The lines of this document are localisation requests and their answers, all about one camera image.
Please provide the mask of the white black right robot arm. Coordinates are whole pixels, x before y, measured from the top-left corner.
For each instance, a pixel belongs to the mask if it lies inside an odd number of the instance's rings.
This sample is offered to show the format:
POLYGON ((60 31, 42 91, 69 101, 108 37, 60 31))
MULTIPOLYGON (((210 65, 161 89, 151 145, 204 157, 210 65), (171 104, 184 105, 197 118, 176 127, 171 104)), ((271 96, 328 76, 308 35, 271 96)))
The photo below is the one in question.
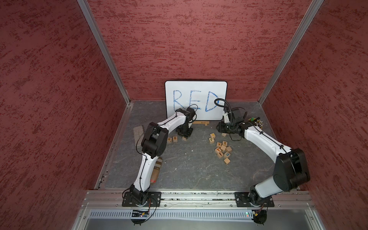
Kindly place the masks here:
POLYGON ((256 145, 275 164, 271 177, 250 188, 247 202, 251 206, 262 206, 271 196, 289 192, 310 181, 306 155, 301 149, 293 149, 266 134, 259 118, 247 120, 238 107, 223 108, 223 120, 218 123, 216 129, 220 133, 238 134, 241 139, 256 145))

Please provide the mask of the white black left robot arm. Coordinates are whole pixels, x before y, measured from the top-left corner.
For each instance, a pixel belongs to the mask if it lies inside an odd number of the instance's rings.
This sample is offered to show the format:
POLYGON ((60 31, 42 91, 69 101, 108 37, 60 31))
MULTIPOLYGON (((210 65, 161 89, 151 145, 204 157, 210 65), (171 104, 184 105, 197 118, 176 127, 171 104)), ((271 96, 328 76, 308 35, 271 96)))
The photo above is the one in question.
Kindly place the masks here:
POLYGON ((123 207, 145 207, 150 205, 149 189, 151 176, 159 157, 164 153, 167 139, 172 131, 184 138, 193 132, 191 124, 196 120, 196 108, 179 108, 166 120, 151 122, 142 134, 141 147, 138 153, 142 156, 140 169, 135 182, 123 194, 123 207))

